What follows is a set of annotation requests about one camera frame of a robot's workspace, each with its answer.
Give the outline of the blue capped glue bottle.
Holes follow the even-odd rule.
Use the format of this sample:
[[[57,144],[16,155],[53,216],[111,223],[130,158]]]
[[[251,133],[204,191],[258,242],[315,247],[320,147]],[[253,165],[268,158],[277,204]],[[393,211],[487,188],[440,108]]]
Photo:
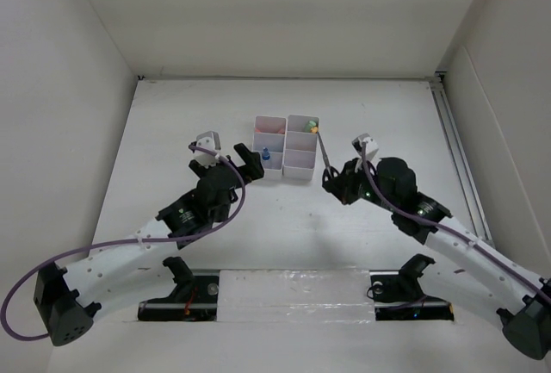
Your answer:
[[[262,166],[264,169],[271,168],[271,153],[267,147],[264,147],[261,152]]]

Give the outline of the red highlighter pen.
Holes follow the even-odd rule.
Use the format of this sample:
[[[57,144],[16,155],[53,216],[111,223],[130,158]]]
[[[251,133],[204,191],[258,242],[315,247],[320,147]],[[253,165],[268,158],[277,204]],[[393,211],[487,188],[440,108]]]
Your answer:
[[[255,125],[258,134],[285,134],[284,122],[258,122]]]

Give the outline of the black handled scissors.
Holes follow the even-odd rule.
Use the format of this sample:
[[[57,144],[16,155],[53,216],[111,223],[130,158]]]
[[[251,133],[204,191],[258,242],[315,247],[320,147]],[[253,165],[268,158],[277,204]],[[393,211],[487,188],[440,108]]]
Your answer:
[[[325,185],[330,180],[338,177],[339,172],[335,167],[333,167],[331,165],[331,162],[329,160],[328,153],[325,149],[325,144],[324,144],[324,141],[322,139],[322,136],[321,136],[320,132],[317,132],[316,135],[317,135],[317,138],[318,138],[319,147],[320,147],[320,151],[321,151],[321,155],[322,155],[322,159],[323,159],[323,163],[324,163],[324,170],[323,170],[323,173],[322,173],[322,184]]]

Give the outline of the green capped correction tape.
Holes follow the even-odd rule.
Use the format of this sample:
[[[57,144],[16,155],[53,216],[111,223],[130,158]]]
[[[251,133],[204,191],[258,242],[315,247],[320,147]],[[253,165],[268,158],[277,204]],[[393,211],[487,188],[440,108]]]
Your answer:
[[[304,131],[307,132],[307,133],[310,133],[310,129],[312,127],[317,127],[318,126],[318,123],[314,120],[310,120],[306,123],[306,125],[304,126]]]

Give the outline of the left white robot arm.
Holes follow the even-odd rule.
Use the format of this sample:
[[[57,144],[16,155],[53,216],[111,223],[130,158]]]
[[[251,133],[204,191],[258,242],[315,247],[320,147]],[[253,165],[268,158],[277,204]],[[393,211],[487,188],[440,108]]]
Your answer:
[[[180,251],[221,229],[245,203],[245,185],[264,176],[261,156],[246,145],[234,146],[243,160],[236,166],[199,141],[192,152],[206,155],[190,169],[199,180],[171,205],[122,242],[108,242],[86,259],[39,269],[34,304],[55,346],[68,345],[86,334],[102,317],[152,298],[184,301],[193,295],[195,277]]]

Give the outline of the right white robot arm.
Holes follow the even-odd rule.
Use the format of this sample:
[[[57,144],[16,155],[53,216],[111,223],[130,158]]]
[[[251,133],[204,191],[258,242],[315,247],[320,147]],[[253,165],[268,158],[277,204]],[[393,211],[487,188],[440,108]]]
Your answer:
[[[372,165],[355,158],[341,171],[327,165],[322,187],[343,205],[365,200],[384,208],[402,233],[456,266],[450,270],[418,253],[394,276],[375,282],[374,301],[394,303],[402,311],[432,296],[486,320],[526,357],[542,360],[549,353],[549,279],[510,261],[420,192],[403,159],[383,158]]]

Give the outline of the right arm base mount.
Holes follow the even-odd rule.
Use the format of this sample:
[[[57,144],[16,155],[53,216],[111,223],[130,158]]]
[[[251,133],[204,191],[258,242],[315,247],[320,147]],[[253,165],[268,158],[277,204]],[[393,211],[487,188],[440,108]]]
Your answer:
[[[376,321],[454,321],[453,308],[426,295],[419,279],[435,264],[433,258],[416,254],[398,270],[371,270],[366,296],[375,306]]]

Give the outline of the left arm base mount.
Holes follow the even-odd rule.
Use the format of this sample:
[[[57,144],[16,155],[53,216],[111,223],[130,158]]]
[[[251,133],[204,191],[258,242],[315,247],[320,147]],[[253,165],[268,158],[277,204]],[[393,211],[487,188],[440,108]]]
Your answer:
[[[138,321],[216,321],[220,271],[192,271],[180,257],[166,258],[163,266],[172,273],[173,288],[165,297],[141,302]]]

